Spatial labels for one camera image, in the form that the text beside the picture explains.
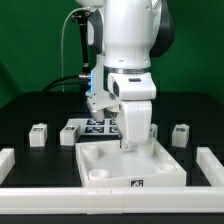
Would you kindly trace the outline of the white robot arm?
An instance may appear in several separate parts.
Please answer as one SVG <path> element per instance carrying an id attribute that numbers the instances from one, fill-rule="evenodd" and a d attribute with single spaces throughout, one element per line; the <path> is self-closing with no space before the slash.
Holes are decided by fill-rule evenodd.
<path id="1" fill-rule="evenodd" d="M 87 105 L 97 121 L 110 111 L 130 151 L 150 142 L 156 86 L 151 56 L 164 54 L 174 31 L 166 0 L 76 0 L 87 12 L 88 45 L 96 51 Z"/>

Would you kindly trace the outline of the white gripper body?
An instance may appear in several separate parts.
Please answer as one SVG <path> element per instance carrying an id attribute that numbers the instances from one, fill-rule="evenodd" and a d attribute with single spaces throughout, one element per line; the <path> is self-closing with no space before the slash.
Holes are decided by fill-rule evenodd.
<path id="1" fill-rule="evenodd" d="M 131 151 L 149 139 L 152 117 L 151 100 L 156 98 L 156 87 L 151 73 L 110 73 L 108 90 L 118 104 L 116 124 L 122 136 L 121 148 Z"/>

